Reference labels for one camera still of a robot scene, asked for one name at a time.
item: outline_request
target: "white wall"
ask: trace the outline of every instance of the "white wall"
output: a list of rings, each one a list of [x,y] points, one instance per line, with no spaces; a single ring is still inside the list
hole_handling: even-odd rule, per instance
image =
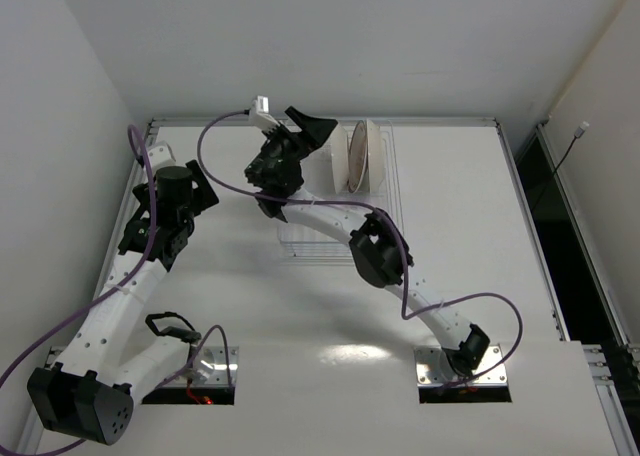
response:
[[[640,0],[628,0],[547,125],[556,161],[608,274],[627,331],[640,341]]]
[[[518,148],[620,0],[66,0],[136,116],[497,116]]]
[[[130,113],[64,0],[0,0],[0,367],[91,300],[131,164]],[[12,447],[27,378],[0,390]]]

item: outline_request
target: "red wire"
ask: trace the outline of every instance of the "red wire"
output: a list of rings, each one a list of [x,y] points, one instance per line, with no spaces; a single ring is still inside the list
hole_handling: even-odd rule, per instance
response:
[[[198,398],[195,394],[193,394],[193,392],[191,391],[191,380],[187,381],[187,396],[189,396],[191,399],[193,399],[196,403],[198,404],[202,404],[202,402],[200,401],[200,398]]]

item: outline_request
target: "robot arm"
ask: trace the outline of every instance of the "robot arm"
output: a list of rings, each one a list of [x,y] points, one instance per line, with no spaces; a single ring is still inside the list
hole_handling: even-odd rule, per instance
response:
[[[292,199],[318,199],[308,191],[302,189],[292,196]],[[342,209],[334,206],[296,205],[288,204],[282,208],[282,214],[287,222],[301,224],[329,236],[336,241],[349,246],[353,233],[358,233],[367,222],[366,216],[354,210]],[[437,304],[438,299],[422,277],[426,274],[416,265],[409,272],[409,307],[416,311],[427,306]],[[384,289],[402,300],[402,286],[397,284],[385,285]],[[470,334],[471,322],[453,308],[442,308],[438,311],[428,311],[417,316],[433,332],[434,336],[445,349],[458,349],[461,342],[466,341]]]
[[[127,284],[116,286],[112,297],[91,309],[53,366],[36,368],[27,383],[45,428],[108,445],[120,439],[142,398],[186,364],[192,345],[201,338],[191,329],[156,330],[164,337],[131,360],[120,360],[146,302],[187,245],[195,217],[218,203],[195,161],[176,166],[165,143],[148,152],[157,227],[147,260]],[[133,190],[140,206],[127,223],[103,293],[123,280],[145,252],[150,237],[148,184]]]
[[[266,128],[263,134],[267,140],[245,169],[247,180],[261,189],[256,199],[265,215],[307,226],[349,246],[359,275],[372,286],[384,288],[401,300],[403,277],[408,278],[408,306],[413,311],[437,304],[438,298],[427,285],[426,273],[413,263],[409,246],[403,240],[404,247],[397,247],[390,229],[379,215],[322,202],[302,188],[302,159],[320,148],[333,132],[345,131],[344,128],[336,120],[313,118],[290,107],[285,113],[300,128],[299,132],[291,132],[264,114],[265,108],[268,111],[265,99],[254,100],[249,120],[260,129]],[[296,200],[316,200],[319,204],[296,204]],[[405,251],[411,266],[408,274],[403,274],[400,251]],[[417,317],[431,329],[451,367],[462,376],[470,376],[489,347],[488,336],[450,307],[426,311]]]

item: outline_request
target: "dish rack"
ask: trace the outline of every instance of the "dish rack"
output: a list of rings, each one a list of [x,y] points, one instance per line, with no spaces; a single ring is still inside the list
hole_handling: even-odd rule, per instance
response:
[[[345,187],[344,191],[336,194],[331,171],[331,148],[328,144],[302,162],[304,187],[323,199],[359,201],[384,209],[403,232],[393,125],[391,122],[374,122],[380,126],[385,163],[384,181],[375,192],[349,193]],[[347,130],[351,143],[355,124],[343,124],[343,127]],[[278,222],[278,240],[285,251],[285,257],[292,263],[353,264],[348,247],[305,226]]]

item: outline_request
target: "white tabletop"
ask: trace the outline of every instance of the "white tabletop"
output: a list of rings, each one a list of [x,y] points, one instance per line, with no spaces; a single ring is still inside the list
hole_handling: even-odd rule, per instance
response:
[[[178,162],[200,128],[163,127]],[[243,169],[263,136],[221,127],[205,162],[248,187]],[[179,311],[204,331],[222,324],[240,347],[234,406],[141,406],[113,448],[77,454],[615,454],[578,343],[559,341],[550,295],[492,127],[396,126],[405,237],[444,298],[510,297],[525,323],[507,363],[512,403],[419,404],[412,348],[434,344],[399,301],[350,265],[284,264],[275,222],[255,201],[220,189],[220,204],[158,287],[149,312]],[[503,349],[511,310],[476,300],[461,311]],[[140,323],[132,345],[151,341]],[[39,451],[65,437],[45,433]]]

